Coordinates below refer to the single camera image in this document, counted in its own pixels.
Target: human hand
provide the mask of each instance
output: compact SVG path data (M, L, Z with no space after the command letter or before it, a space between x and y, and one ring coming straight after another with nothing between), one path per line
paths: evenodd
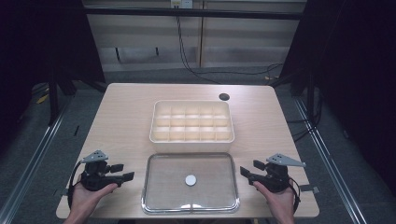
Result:
M116 188L117 184L109 184L98 191L89 191L78 182L74 188L70 214L64 224L84 223L91 215L99 201L107 194L113 192Z
M267 199L271 214L279 224L294 223L294 193L291 188L287 188L283 192L273 193L258 181L254 181L253 186Z

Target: white disc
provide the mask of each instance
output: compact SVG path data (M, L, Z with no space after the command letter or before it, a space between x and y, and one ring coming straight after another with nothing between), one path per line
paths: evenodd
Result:
M197 178L195 177L195 175L188 175L186 177L186 184L188 186L194 186L196 182L197 182Z

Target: table top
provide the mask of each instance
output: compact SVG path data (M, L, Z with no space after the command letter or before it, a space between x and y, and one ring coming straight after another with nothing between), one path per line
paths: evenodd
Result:
M149 140L155 103L161 100L219 101L221 93L230 95L227 102L233 118L235 139L228 153L233 157L235 165L240 199L238 210L231 214L145 214L141 196L148 159L156 153ZM253 160L265 162L266 158L276 153L300 160L275 91L266 86L111 84L100 104L78 161L97 149L107 154L109 165L124 164L123 174L134 172L133 181L123 183L121 188L99 202L92 217L102 218L271 217L265 198L239 174L239 166L259 174L259 170L253 167ZM82 171L83 166L80 166L77 174ZM289 167L289 175L299 185L309 184L303 167ZM301 192L301 202L295 216L315 217L318 212L313 192ZM60 218L68 216L66 197L61 199L56 214Z

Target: metal rail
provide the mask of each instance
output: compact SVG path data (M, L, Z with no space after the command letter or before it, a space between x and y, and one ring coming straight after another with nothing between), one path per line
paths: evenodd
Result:
M236 11L189 8L161 7L29 7L30 9L49 13L84 13L91 15L129 15L129 16L179 16L179 17L212 17L239 19L267 19L298 21L303 13L298 12L266 12L266 11Z
M297 98L295 100L295 103L297 105L301 117L305 120L308 120L307 110L303 100ZM305 126L308 130L311 130L309 131L309 133L311 134L312 140L314 141L317 147L318 153L322 158L323 163L326 166L326 169L329 172L330 177L332 178L332 182L334 183L335 188L338 191L338 194L343 200L346 210L348 211L350 217L352 218L353 223L366 224L367 223L366 219L364 218L364 215L359 207L359 204L357 203L355 197L352 195L349 188L347 187L344 178L341 176L340 172L338 171L338 168L335 165L334 160L332 159L332 154L329 152L326 145L324 144L324 141L320 136L318 129L314 127L309 121L305 122Z
M32 159L29 161L28 165L23 171L23 174L21 175L20 180L18 181L14 190L12 190L11 194L8 196L4 206L0 211L1 224L11 223L12 219L15 217L15 214L17 213L17 210L21 205L23 197L25 196L27 190L29 189L35 177L35 173L37 172L41 162L44 159L47 150L50 147L50 143L52 142L53 137L58 132L58 129L64 118L64 112L67 109L67 107L70 105L71 100L72 97L71 96L68 97L68 100L65 103L65 106L63 107L58 118L46 130L46 133L41 139L40 144L38 144L38 147L35 150L35 154L33 155Z

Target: glass tray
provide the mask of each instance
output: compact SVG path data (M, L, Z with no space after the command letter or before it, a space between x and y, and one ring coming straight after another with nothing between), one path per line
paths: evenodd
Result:
M239 206L227 153L155 154L148 159L142 207L149 215L234 212Z

